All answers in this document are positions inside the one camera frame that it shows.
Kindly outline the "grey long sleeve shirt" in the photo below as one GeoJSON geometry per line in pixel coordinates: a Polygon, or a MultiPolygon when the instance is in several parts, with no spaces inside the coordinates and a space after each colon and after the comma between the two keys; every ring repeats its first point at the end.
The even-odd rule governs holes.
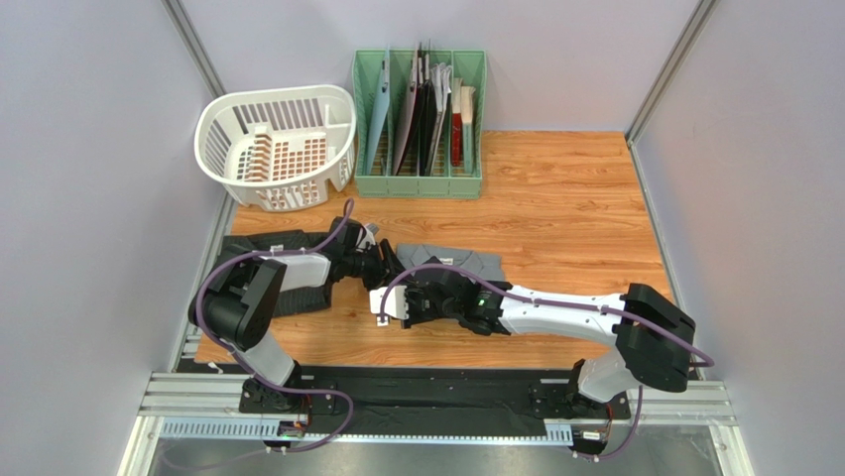
{"type": "Polygon", "coordinates": [[[436,259],[443,265],[455,266],[469,271],[489,282],[506,280],[502,269],[502,258],[496,254],[430,244],[398,244],[396,254],[400,263],[406,269],[436,259]]]}

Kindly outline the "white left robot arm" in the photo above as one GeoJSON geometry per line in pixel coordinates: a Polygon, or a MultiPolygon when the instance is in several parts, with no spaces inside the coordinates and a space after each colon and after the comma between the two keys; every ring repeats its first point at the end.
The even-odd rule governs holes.
{"type": "Polygon", "coordinates": [[[361,280],[368,291],[386,285],[404,267],[376,232],[337,217],[322,233],[229,236],[187,319],[260,381],[289,387],[298,364],[270,334],[272,319],[329,307],[333,286],[345,278],[361,280]]]}

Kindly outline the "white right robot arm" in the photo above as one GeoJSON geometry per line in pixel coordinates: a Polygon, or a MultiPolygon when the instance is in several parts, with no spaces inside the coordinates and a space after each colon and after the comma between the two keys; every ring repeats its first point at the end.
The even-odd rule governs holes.
{"type": "Polygon", "coordinates": [[[696,323],[649,285],[605,296],[553,294],[439,266],[403,279],[392,300],[388,314],[401,311],[405,327],[449,318],[477,335],[558,335],[606,346],[573,366],[573,391],[582,399],[607,403],[639,386],[687,389],[696,323]]]}

